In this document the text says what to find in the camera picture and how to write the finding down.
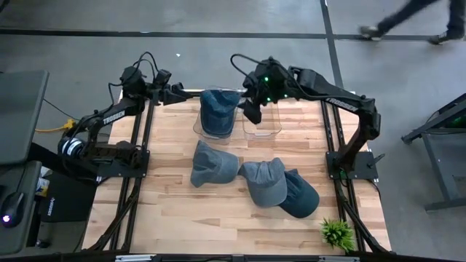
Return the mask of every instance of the gray floor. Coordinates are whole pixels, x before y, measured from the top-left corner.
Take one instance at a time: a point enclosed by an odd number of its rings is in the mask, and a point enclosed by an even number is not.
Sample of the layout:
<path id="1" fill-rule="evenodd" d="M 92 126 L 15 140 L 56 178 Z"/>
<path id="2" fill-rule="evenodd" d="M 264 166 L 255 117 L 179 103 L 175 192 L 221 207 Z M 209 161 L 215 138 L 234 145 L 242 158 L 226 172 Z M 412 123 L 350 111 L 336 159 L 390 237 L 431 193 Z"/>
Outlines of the gray floor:
<path id="1" fill-rule="evenodd" d="M 356 33 L 404 1 L 327 0 L 334 33 Z M 434 4 L 397 35 L 428 35 L 444 30 L 447 1 Z M 325 33 L 318 0 L 15 0 L 0 25 L 21 28 L 159 32 Z M 274 55 L 285 65 L 313 68 L 333 82 L 325 39 L 97 38 L 0 36 L 0 71 L 46 69 L 46 98 L 74 116 L 91 114 L 110 102 L 107 82 L 143 51 L 188 88 L 215 84 L 239 87 L 242 77 L 229 56 L 242 52 L 262 59 Z M 347 90 L 376 98 L 382 134 L 369 146 L 387 156 L 378 163 L 382 204 L 395 252 L 464 260 L 466 207 L 427 214 L 423 206 L 441 200 L 421 141 L 400 137 L 421 125 L 443 104 L 465 91 L 466 42 L 431 47 L 422 41 L 336 41 Z M 252 64 L 241 63 L 245 70 Z M 39 128 L 57 127 L 66 117 L 44 104 Z M 59 134 L 34 140 L 55 150 Z M 69 239 L 69 248 L 76 245 Z"/>

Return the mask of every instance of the clear plastic container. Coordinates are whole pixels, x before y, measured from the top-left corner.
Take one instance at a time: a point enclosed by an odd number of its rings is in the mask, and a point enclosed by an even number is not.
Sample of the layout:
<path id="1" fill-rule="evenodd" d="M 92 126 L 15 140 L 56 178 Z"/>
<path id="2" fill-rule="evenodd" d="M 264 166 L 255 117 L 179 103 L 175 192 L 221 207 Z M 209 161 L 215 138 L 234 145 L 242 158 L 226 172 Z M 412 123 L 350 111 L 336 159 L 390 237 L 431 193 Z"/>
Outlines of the clear plastic container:
<path id="1" fill-rule="evenodd" d="M 229 89 L 229 88 L 225 88 L 225 87 L 217 87 L 217 86 L 209 86 L 207 88 L 207 90 L 230 90 L 230 91 L 238 91 L 238 90 L 233 90 L 233 89 Z M 237 112 L 238 112 L 238 108 L 236 108 L 234 110 L 234 125 L 238 122 L 238 115 L 237 115 Z M 232 133 L 228 134 L 228 135 L 225 135 L 225 136 L 215 136 L 215 135 L 211 135 L 211 134 L 207 134 L 203 128 L 202 128 L 202 123 L 201 123 L 201 113 L 199 112 L 197 114 L 197 120 L 196 122 L 194 123 L 194 126 L 193 126 L 193 131 L 195 131 L 198 135 L 199 135 L 199 139 L 204 141 L 204 142 L 207 142 L 207 143 L 216 143 L 216 144 L 220 144 L 220 145 L 226 145 L 230 142 L 231 138 L 232 138 L 232 134 L 234 132 L 236 132 L 236 129 L 235 127 L 233 126 L 233 130 L 232 130 Z"/>
<path id="2" fill-rule="evenodd" d="M 237 118 L 237 112 L 238 110 L 236 109 L 234 111 L 234 119 Z M 194 126 L 192 127 L 192 129 L 199 135 L 199 140 L 204 141 L 206 143 L 216 143 L 219 145 L 227 145 L 228 143 L 230 143 L 230 140 L 232 139 L 232 134 L 229 134 L 227 136 L 219 136 L 219 137 L 207 134 L 202 128 L 201 112 L 197 114 L 197 120 L 194 123 Z"/>
<path id="3" fill-rule="evenodd" d="M 278 105 L 268 103 L 267 106 L 261 106 L 262 122 L 259 124 L 251 123 L 240 110 L 242 115 L 242 128 L 247 140 L 273 140 L 282 130 L 280 123 L 280 112 Z"/>

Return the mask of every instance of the butcher block surface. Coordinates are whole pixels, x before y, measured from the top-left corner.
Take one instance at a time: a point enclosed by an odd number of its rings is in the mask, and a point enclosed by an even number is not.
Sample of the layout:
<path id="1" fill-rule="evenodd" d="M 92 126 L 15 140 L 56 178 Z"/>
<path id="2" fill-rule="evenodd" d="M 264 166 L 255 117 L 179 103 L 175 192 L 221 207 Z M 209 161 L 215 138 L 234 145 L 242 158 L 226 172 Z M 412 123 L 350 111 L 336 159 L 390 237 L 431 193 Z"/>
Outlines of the butcher block surface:
<path id="1" fill-rule="evenodd" d="M 170 106 L 157 106 L 148 149 L 149 170 L 143 179 L 135 219 L 131 253 L 202 254 L 342 254 L 323 243 L 323 219 L 338 219 L 333 181 L 328 179 L 325 153 L 328 150 L 320 102 L 283 100 L 277 104 L 281 131 L 274 137 L 245 136 L 242 114 L 236 116 L 227 145 L 209 143 L 248 161 L 281 158 L 287 170 L 297 168 L 320 195 L 319 207 L 304 219 L 294 218 L 280 207 L 260 208 L 250 198 L 243 177 L 228 184 L 206 183 L 199 188 L 189 181 L 192 158 L 199 135 L 193 131 L 199 99 Z M 348 141 L 358 118 L 340 111 Z M 264 114 L 264 123 L 277 125 L 277 115 Z M 143 115 L 139 144 L 146 115 Z M 113 124 L 109 143 L 130 140 L 134 117 Z M 94 244 L 113 220 L 117 210 L 121 178 L 111 178 L 98 187 L 83 248 Z M 355 180 L 360 217 L 381 245 L 390 248 L 379 195 L 365 180 Z M 126 219 L 119 245 L 125 235 Z"/>

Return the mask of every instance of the potted plant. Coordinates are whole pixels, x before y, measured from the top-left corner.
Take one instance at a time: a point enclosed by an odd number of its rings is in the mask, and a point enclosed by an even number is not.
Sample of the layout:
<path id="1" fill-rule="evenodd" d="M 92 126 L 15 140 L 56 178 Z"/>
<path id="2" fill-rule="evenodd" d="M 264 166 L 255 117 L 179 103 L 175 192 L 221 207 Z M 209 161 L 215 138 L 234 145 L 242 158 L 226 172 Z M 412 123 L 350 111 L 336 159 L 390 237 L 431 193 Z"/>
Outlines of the potted plant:
<path id="1" fill-rule="evenodd" d="M 355 249 L 355 243 L 352 238 L 353 232 L 347 222 L 323 219 L 321 225 L 323 241 L 328 243 L 332 248 L 338 247 L 345 252 Z"/>

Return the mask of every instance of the denim cap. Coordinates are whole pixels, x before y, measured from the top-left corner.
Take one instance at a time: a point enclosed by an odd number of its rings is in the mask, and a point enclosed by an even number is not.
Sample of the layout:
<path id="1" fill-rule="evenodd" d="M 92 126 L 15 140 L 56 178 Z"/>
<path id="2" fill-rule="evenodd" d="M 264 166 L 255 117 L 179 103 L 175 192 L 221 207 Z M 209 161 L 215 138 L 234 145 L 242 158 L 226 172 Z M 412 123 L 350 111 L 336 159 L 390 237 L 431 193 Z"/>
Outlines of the denim cap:
<path id="1" fill-rule="evenodd" d="M 245 162 L 239 174 L 246 178 L 250 197 L 259 207 L 274 207 L 286 199 L 285 165 L 279 158 Z"/>
<path id="2" fill-rule="evenodd" d="M 288 193 L 280 207 L 295 218 L 311 215 L 319 205 L 319 194 L 296 169 L 285 171 L 285 179 Z"/>
<path id="3" fill-rule="evenodd" d="M 206 142 L 197 142 L 193 157 L 191 183 L 200 187 L 204 183 L 230 183 L 238 173 L 240 160 L 234 154 L 215 150 Z"/>
<path id="4" fill-rule="evenodd" d="M 204 90 L 200 94 L 201 124 L 207 135 L 229 136 L 240 94 L 231 90 Z"/>

